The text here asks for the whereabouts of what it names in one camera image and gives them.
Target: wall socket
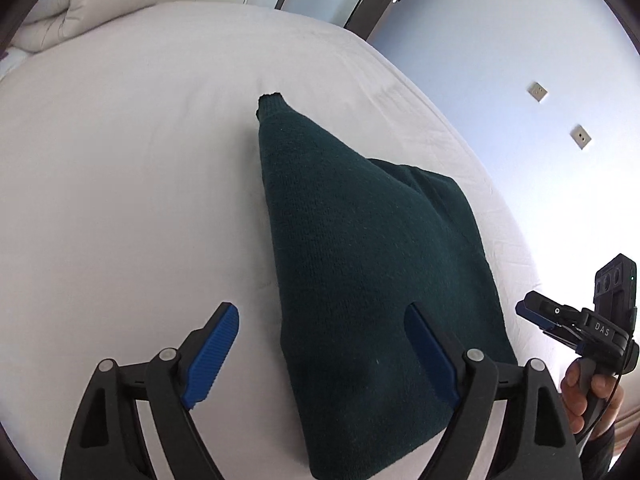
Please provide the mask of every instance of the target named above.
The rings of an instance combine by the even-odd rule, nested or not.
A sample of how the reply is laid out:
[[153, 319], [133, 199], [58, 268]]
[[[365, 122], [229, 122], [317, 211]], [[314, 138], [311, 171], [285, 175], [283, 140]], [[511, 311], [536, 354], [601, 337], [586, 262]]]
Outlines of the wall socket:
[[540, 83], [533, 83], [527, 91], [538, 102], [542, 101], [542, 99], [544, 99], [548, 94], [546, 89]]
[[583, 150], [584, 147], [591, 142], [591, 136], [582, 126], [580, 126], [580, 124], [578, 124], [573, 130], [571, 130], [571, 136], [581, 150]]

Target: bed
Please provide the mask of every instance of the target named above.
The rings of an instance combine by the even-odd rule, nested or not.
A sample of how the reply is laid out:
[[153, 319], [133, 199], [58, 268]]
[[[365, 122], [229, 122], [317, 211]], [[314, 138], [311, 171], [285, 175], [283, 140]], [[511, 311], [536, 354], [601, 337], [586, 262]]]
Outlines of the bed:
[[[58, 478], [105, 357], [146, 361], [222, 301], [241, 330], [193, 418], [228, 480], [310, 479], [278, 337], [257, 99], [281, 92], [368, 157], [453, 177], [476, 216], [521, 364], [571, 359], [515, 303], [540, 286], [486, 171], [435, 106], [341, 28], [251, 6], [139, 10], [28, 57], [0, 82], [0, 418], [40, 480]], [[171, 478], [150, 412], [158, 478]], [[472, 478], [482, 478], [500, 407]], [[437, 438], [376, 479], [418, 478]]]

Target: black sleeve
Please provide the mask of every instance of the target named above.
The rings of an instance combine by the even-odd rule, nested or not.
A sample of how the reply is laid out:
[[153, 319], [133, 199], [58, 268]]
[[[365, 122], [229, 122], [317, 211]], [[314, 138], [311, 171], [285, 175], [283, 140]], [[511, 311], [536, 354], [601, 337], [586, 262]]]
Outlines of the black sleeve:
[[613, 458], [613, 445], [613, 426], [596, 440], [587, 442], [580, 456], [584, 480], [602, 480], [604, 478]]

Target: green knit fabric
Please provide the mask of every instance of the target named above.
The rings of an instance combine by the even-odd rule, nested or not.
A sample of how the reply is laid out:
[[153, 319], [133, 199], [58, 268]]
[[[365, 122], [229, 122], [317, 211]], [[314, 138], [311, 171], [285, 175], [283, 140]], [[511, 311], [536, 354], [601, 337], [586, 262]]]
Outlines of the green knit fabric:
[[257, 115], [280, 343], [311, 473], [366, 479], [451, 416], [404, 334], [407, 305], [420, 301], [466, 348], [516, 362], [494, 280], [452, 179], [367, 160], [280, 94]]

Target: blue ribbed pad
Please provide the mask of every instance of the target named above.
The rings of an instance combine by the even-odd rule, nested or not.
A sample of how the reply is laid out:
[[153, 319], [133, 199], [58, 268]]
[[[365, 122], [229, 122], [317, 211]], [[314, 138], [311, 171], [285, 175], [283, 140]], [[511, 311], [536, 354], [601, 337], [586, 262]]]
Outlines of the blue ribbed pad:
[[455, 409], [460, 402], [456, 369], [412, 304], [404, 313], [404, 331], [436, 395]]
[[187, 410], [193, 409], [196, 403], [209, 395], [213, 381], [236, 339], [239, 325], [238, 309], [230, 305], [189, 367], [187, 388], [181, 398]]

